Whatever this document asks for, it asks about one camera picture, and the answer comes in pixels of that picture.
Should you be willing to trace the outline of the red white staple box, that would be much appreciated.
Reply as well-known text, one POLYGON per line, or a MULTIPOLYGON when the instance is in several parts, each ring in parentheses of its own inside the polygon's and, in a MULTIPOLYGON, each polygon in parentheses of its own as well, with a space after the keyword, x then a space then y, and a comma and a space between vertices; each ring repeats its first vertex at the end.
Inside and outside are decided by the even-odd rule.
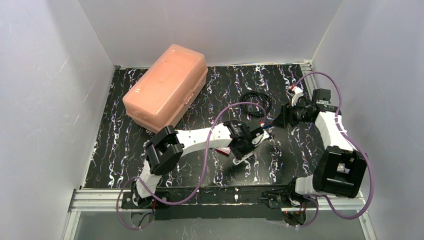
POLYGON ((231 154, 231 149, 229 147, 217 147, 215 151, 225 156, 229 156, 231 154))

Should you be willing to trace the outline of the beige small stapler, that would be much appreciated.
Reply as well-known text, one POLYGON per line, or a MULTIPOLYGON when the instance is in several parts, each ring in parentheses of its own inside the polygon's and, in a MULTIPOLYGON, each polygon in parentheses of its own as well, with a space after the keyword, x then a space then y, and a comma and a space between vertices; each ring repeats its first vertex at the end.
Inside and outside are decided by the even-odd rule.
POLYGON ((234 159, 232 160, 232 164, 233 164, 233 165, 235 165, 235 166, 237 166, 237 165, 239 165, 239 164, 243 163, 243 162, 244 162, 245 160, 247 160, 248 158, 250 158, 253 154, 254 154, 254 152, 253 152, 253 151, 251 151, 251 152, 249 152, 248 154, 244 155, 244 156, 243 156, 243 157, 241 157, 241 158, 234 158, 234 159))

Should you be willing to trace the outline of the blue stapler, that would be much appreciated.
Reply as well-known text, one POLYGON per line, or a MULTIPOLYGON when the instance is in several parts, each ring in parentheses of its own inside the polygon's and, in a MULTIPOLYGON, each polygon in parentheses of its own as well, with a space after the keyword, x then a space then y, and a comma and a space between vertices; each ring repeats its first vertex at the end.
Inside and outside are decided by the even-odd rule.
POLYGON ((273 122, 272 121, 263 122, 260 124, 260 126, 262 130, 265 132, 266 130, 268 130, 269 128, 273 126, 273 122))

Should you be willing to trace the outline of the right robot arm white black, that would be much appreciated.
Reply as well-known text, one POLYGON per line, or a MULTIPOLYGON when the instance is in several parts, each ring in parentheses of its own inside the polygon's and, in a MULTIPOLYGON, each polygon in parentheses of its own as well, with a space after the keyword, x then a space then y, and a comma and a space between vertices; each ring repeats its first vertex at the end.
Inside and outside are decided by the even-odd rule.
POLYGON ((296 195, 330 194, 355 198, 359 192, 367 163, 362 153, 346 139, 342 114, 331 105, 329 89, 315 89, 312 99, 297 86, 289 89, 291 99, 281 107, 271 126, 294 127, 298 123, 313 123, 318 129, 324 152, 312 175, 295 177, 290 193, 296 195))

